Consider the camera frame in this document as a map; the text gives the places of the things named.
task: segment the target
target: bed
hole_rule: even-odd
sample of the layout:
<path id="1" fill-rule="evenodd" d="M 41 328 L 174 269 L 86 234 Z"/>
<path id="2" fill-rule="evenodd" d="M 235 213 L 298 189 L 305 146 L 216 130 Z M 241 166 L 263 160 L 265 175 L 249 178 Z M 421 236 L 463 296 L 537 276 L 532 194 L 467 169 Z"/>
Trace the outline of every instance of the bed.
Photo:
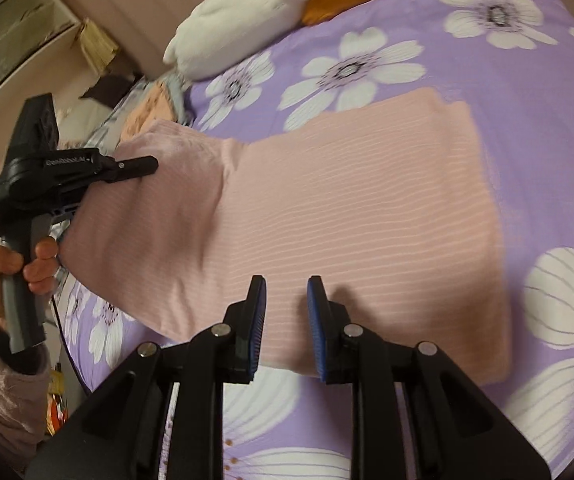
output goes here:
<path id="1" fill-rule="evenodd" d="M 472 13 L 490 1 L 493 23 L 479 30 Z M 370 73 L 395 46 L 389 70 Z M 194 84 L 187 121 L 254 142 L 426 86 L 472 108 L 508 240 L 513 365 L 484 391 L 556 477 L 574 460 L 574 19 L 560 1 L 375 0 Z M 93 145 L 111 152 L 115 136 L 99 131 Z M 139 343 L 174 343 L 118 307 L 73 276 L 60 292 L 65 343 L 91 390 Z M 225 386 L 225 477 L 348 478 L 350 403 L 349 388 L 274 368 L 261 367 L 248 388 Z"/>

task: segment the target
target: stuffed animal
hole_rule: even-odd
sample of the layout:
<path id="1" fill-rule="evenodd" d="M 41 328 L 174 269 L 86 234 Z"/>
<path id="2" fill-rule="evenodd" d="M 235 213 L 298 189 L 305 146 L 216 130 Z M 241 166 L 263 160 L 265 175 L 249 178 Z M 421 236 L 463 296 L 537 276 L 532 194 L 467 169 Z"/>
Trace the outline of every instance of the stuffed animal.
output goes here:
<path id="1" fill-rule="evenodd" d="M 222 73 L 300 23 L 313 25 L 369 0 L 204 0 L 176 29 L 163 60 L 189 80 Z"/>

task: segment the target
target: black cuff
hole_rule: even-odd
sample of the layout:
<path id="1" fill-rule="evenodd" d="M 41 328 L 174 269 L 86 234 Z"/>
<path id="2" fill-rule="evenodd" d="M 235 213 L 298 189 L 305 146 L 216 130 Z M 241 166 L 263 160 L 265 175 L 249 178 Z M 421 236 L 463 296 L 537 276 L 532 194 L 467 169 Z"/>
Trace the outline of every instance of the black cuff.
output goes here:
<path id="1" fill-rule="evenodd" d="M 40 346 L 12 354 L 9 349 L 9 335 L 0 329 L 0 359 L 16 373 L 35 375 L 42 368 L 44 354 Z"/>

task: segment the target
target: human hand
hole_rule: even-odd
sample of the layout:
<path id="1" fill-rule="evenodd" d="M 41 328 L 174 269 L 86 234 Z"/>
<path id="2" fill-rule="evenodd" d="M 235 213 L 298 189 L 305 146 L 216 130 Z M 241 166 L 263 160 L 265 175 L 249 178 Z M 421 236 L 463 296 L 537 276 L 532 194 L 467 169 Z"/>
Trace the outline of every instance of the human hand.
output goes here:
<path id="1" fill-rule="evenodd" d="M 58 244 L 51 237 L 43 238 L 36 244 L 35 252 L 36 259 L 22 268 L 24 263 L 22 254 L 15 253 L 8 247 L 0 245 L 0 329 L 5 332 L 2 274 L 10 276 L 22 269 L 22 275 L 29 283 L 29 290 L 37 296 L 50 294 L 56 288 L 54 274 L 60 267 L 56 259 Z"/>

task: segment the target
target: pink sleeve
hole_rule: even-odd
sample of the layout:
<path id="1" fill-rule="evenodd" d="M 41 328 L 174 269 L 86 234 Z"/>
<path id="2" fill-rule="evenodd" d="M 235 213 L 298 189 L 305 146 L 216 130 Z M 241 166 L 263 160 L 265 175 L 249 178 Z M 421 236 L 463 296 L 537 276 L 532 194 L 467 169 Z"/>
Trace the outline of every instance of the pink sleeve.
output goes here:
<path id="1" fill-rule="evenodd" d="M 49 359 L 36 375 L 22 375 L 0 359 L 0 453 L 9 465 L 22 471 L 36 453 L 46 425 Z"/>

